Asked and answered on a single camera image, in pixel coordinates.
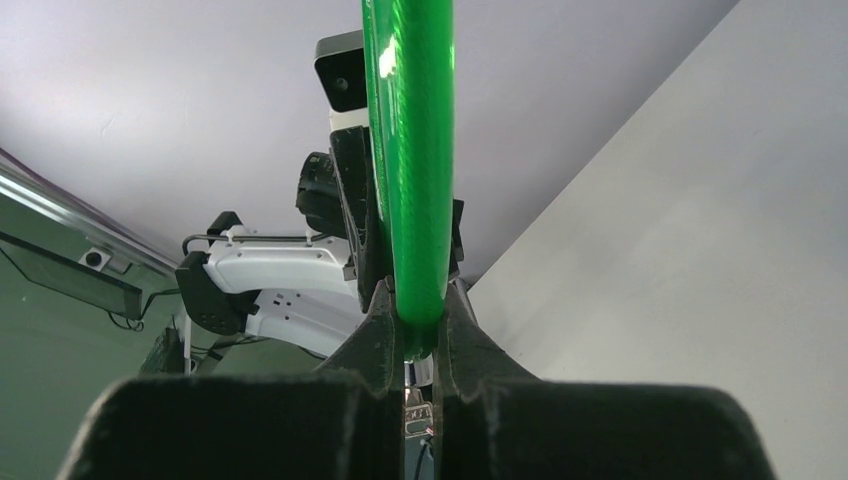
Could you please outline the silver green-lock keys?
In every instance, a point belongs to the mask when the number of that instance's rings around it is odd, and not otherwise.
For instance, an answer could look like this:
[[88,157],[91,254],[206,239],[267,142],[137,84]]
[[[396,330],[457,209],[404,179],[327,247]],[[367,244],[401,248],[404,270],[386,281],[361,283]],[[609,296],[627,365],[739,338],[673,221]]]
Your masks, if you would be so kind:
[[433,435],[433,406],[422,391],[407,387],[404,391],[403,433],[406,439]]

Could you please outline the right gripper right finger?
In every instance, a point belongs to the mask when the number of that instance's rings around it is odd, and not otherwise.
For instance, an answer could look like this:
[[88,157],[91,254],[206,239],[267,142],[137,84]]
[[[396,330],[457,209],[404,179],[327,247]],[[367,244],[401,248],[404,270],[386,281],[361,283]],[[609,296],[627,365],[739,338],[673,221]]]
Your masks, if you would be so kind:
[[771,479],[744,409],[686,385],[540,379],[450,286],[434,354],[439,479]]

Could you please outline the green cable lock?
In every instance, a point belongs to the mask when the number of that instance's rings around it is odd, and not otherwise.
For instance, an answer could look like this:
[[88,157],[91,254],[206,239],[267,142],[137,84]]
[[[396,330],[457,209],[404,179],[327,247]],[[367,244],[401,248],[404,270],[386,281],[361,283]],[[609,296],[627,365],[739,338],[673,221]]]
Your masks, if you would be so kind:
[[404,360],[430,360],[449,282],[454,178],[454,8],[364,1],[369,121],[380,221]]

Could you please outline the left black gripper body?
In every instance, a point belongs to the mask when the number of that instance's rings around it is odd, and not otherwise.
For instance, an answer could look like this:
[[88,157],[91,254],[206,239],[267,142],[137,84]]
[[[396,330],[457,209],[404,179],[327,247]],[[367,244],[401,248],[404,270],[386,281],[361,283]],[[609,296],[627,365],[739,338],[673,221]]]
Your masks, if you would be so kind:
[[369,310],[378,283],[390,275],[389,241],[379,226],[370,131],[355,126],[330,133],[333,162],[361,309]]

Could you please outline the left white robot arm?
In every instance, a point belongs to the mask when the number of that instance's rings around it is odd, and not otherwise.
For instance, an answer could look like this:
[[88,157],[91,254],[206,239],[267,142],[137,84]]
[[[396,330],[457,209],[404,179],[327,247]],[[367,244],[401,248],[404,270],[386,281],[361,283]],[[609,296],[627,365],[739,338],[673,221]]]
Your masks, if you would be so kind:
[[259,234],[225,211],[207,230],[207,248],[178,267],[178,287],[189,318],[211,333],[282,340],[322,356],[354,343],[396,360],[403,329],[370,132],[348,127],[329,140],[329,153],[307,157],[297,187],[296,207],[315,236]]

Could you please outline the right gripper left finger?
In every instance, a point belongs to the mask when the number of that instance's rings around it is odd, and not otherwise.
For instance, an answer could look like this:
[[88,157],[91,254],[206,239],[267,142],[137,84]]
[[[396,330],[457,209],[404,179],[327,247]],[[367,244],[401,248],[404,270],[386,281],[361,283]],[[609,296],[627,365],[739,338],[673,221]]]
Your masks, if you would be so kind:
[[403,333],[391,279],[307,373],[160,375],[107,389],[62,479],[400,479]]

